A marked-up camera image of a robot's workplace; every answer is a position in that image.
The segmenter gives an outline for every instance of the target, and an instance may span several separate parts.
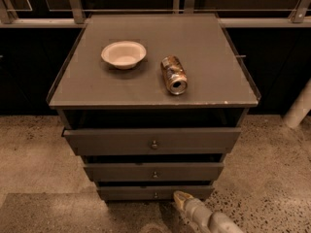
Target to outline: floor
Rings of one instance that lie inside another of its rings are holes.
[[[0,232],[198,232],[173,202],[105,203],[57,116],[0,116]],[[247,116],[205,204],[244,232],[311,232],[311,117]]]

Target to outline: metallic can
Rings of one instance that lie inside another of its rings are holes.
[[[166,88],[174,95],[180,95],[187,89],[185,70],[176,56],[167,56],[161,62],[162,75]]]

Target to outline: bottom drawer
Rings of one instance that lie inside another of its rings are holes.
[[[211,185],[176,185],[176,186],[109,186],[98,187],[97,192],[102,200],[173,200],[173,193],[181,190],[199,199],[208,198]]]

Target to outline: drawer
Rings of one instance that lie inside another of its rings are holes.
[[[208,198],[211,185],[176,186],[115,186],[98,187],[97,192],[103,200],[173,200],[173,193],[182,190],[199,199]]]
[[[214,181],[224,168],[223,163],[109,163],[87,164],[92,181],[164,182]]]
[[[139,128],[65,130],[76,155],[230,152],[240,128]]]

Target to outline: gray tabletop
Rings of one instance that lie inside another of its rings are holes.
[[[134,69],[121,71],[101,59],[116,41],[147,49]],[[176,55],[189,87],[175,96],[165,87],[160,62]],[[254,107],[258,99],[214,15],[92,16],[50,106],[56,109]]]

